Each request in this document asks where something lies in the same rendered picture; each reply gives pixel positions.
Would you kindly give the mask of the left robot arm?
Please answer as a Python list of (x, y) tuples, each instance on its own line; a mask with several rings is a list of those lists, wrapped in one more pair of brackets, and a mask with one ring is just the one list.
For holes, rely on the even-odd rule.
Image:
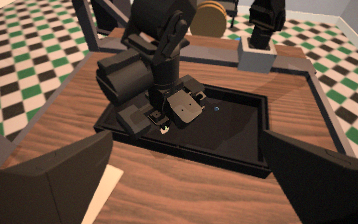
[[(167, 85), (178, 79), (180, 50), (190, 44), (184, 36), (196, 11), (197, 0), (133, 0), (121, 38), (127, 50), (97, 61), (96, 80), (114, 106), (119, 107), (153, 84)], [(255, 26), (247, 37), (248, 47), (270, 51), (270, 36), (282, 30), (284, 15), (286, 21), (285, 0), (255, 0), (249, 12), (249, 23)], [(149, 43), (139, 37), (140, 31), (155, 40)], [(205, 103), (202, 91), (191, 94), (181, 87), (175, 94), (169, 91), (161, 97), (158, 112), (166, 113), (182, 130), (205, 110)]]

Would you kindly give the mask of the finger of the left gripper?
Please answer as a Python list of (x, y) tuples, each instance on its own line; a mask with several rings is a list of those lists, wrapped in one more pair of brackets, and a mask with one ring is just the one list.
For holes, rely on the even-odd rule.
[[(155, 123), (150, 117), (148, 117), (156, 126), (160, 126), (161, 129), (164, 131), (165, 127), (166, 127), (166, 122), (168, 121), (169, 118), (165, 115), (165, 118), (163, 118), (162, 120), (160, 120), (159, 122)], [(165, 123), (164, 123), (165, 122)], [(163, 123), (163, 124), (162, 124)]]
[[(167, 114), (165, 113), (165, 115), (167, 116)], [(167, 116), (168, 117), (168, 116)], [(168, 117), (169, 118), (169, 117)], [(172, 120), (169, 118), (168, 121), (166, 121), (166, 127), (168, 128), (171, 124)]]

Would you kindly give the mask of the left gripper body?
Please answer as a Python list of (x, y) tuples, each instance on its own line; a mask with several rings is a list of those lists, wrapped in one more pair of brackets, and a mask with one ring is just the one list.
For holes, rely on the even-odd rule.
[(161, 115), (158, 112), (158, 103), (161, 97), (163, 98), (164, 94), (169, 91), (170, 94), (175, 94), (177, 89), (182, 86), (186, 93), (189, 93), (190, 91), (191, 94), (199, 91), (204, 93), (205, 91), (203, 84), (190, 75), (186, 75), (180, 79), (178, 77), (175, 82), (167, 85), (153, 84), (153, 86), (148, 89), (148, 92), (145, 93), (145, 97), (149, 100), (149, 103), (139, 109), (133, 104), (118, 112), (116, 114), (117, 122), (132, 140), (139, 139), (151, 129), (148, 117), (155, 123), (165, 118), (165, 114)]

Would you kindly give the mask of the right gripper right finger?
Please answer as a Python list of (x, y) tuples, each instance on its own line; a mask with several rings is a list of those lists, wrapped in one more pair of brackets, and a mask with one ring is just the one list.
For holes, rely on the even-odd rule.
[(302, 224), (358, 224), (358, 158), (271, 130), (259, 147)]

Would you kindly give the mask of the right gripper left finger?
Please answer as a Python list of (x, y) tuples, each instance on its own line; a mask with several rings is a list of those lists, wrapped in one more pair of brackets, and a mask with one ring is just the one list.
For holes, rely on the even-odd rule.
[(82, 224), (112, 148), (104, 130), (0, 169), (0, 224)]

